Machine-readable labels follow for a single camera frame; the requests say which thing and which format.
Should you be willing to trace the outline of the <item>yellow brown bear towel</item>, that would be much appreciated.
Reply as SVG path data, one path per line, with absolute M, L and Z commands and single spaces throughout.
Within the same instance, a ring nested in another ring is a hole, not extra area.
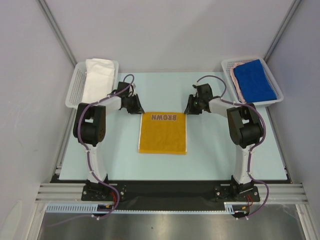
M 187 116 L 181 112 L 142 114 L 138 152 L 185 155 L 187 153 Z

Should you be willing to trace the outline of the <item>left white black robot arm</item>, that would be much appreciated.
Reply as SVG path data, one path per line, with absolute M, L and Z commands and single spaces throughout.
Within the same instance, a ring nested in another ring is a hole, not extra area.
M 143 114 L 135 85 L 121 81 L 117 89 L 93 103 L 81 102 L 77 107 L 73 136 L 85 148 L 88 175 L 82 190 L 83 201 L 106 201 L 116 191 L 110 188 L 100 145 L 107 132 L 107 115 L 121 109 L 129 114 Z

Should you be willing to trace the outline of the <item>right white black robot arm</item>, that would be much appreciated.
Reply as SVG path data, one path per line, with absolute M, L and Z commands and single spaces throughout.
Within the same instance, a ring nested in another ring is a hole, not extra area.
M 226 196 L 242 201 L 254 189 L 251 162 L 255 147 L 265 139 L 265 123 L 252 103 L 241 104 L 214 96 L 208 83 L 192 87 L 195 93 L 189 95 L 184 114 L 199 115 L 206 111 L 227 119 L 229 135 L 236 146 L 236 160 Z

